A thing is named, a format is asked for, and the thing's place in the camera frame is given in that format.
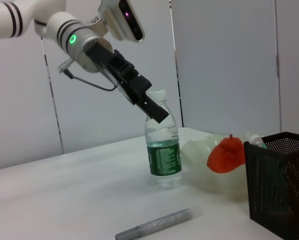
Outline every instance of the black mesh basket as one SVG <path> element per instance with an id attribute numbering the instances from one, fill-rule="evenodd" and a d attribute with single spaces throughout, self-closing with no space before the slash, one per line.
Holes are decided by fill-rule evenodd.
<path id="1" fill-rule="evenodd" d="M 299 240 L 299 135 L 244 143 L 250 218 L 284 240 Z"/>

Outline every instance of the pen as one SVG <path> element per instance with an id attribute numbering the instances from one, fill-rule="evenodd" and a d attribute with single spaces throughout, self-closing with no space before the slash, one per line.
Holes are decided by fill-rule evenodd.
<path id="1" fill-rule="evenodd" d="M 191 220 L 196 215 L 201 215 L 200 210 L 195 208 L 187 208 L 182 211 L 172 213 L 167 216 L 149 221 L 147 223 L 141 224 L 129 230 L 120 232 L 115 235 L 116 240 L 134 240 L 138 239 L 163 229 L 172 227 L 176 224 L 183 223 L 185 221 Z"/>

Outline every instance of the green bottle label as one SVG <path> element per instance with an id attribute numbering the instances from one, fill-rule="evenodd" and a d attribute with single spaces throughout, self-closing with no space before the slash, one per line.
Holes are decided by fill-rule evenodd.
<path id="1" fill-rule="evenodd" d="M 169 176 L 182 170 L 180 144 L 170 146 L 147 146 L 150 173 Z"/>

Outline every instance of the white partition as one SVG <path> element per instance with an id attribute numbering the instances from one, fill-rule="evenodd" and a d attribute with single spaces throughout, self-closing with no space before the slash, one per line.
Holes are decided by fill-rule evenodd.
<path id="1" fill-rule="evenodd" d="M 67 11 L 81 20 L 98 15 L 101 0 L 68 0 Z M 153 90 L 166 89 L 168 105 L 181 123 L 169 0 L 132 0 L 145 30 L 142 43 L 105 38 L 148 78 Z M 146 115 L 118 91 L 104 92 L 60 75 L 56 68 L 67 59 L 51 40 L 44 40 L 65 153 L 87 149 L 144 134 Z M 101 74 L 89 74 L 77 64 L 70 70 L 95 84 L 111 87 Z"/>
<path id="2" fill-rule="evenodd" d="M 277 1 L 282 130 L 299 134 L 299 0 Z"/>
<path id="3" fill-rule="evenodd" d="M 280 131 L 274 0 L 172 0 L 184 126 Z"/>
<path id="4" fill-rule="evenodd" d="M 0 169 L 62 154 L 41 38 L 0 40 Z"/>

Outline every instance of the plastic bag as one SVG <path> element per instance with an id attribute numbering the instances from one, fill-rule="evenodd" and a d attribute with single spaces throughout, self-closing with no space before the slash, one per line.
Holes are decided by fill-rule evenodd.
<path id="1" fill-rule="evenodd" d="M 254 133 L 234 135 L 243 143 Z M 246 167 L 241 165 L 228 173 L 215 173 L 207 167 L 207 161 L 212 150 L 220 144 L 227 135 L 212 134 L 199 141 L 189 141 L 181 149 L 181 162 L 191 169 L 189 175 L 195 175 L 195 184 L 207 192 L 236 195 L 247 194 Z"/>

